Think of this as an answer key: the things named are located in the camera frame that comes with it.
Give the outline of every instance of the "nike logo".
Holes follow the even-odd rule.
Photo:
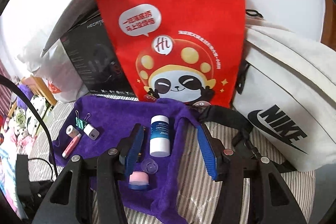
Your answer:
[[[277,105],[274,105],[270,109],[267,109],[264,112],[258,114],[261,111],[263,110],[254,110],[247,115],[247,118],[255,127],[267,134],[270,134],[274,138],[282,141],[283,143],[307,154],[306,152],[292,144],[292,140],[298,141],[300,140],[299,136],[305,138],[307,137],[307,135],[301,130],[301,128],[299,128],[295,124],[295,122],[285,112],[283,112]],[[259,121],[258,116],[261,117],[276,132],[263,125]]]

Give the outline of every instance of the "cartoon mascot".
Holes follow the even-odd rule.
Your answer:
[[[162,46],[162,50],[172,47],[168,54],[160,54],[151,47],[140,52],[136,59],[136,69],[147,92],[145,99],[171,98],[188,104],[209,102],[216,84],[210,56],[191,41],[171,41],[172,44]]]

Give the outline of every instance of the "pink pen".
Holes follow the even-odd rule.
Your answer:
[[[72,139],[72,141],[69,143],[68,147],[64,150],[62,157],[67,158],[72,150],[76,147],[77,143],[79,142],[79,139],[82,137],[82,135],[79,133],[75,138]]]

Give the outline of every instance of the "white charger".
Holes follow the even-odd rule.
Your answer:
[[[96,130],[92,125],[90,125],[89,123],[86,125],[86,127],[84,128],[84,133],[86,135],[88,135],[88,137],[92,140],[97,139],[97,137],[99,136],[99,131]]]

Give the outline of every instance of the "tape roll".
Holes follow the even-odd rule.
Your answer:
[[[74,128],[72,125],[67,128],[67,135],[71,138],[75,138],[79,134],[79,131]]]

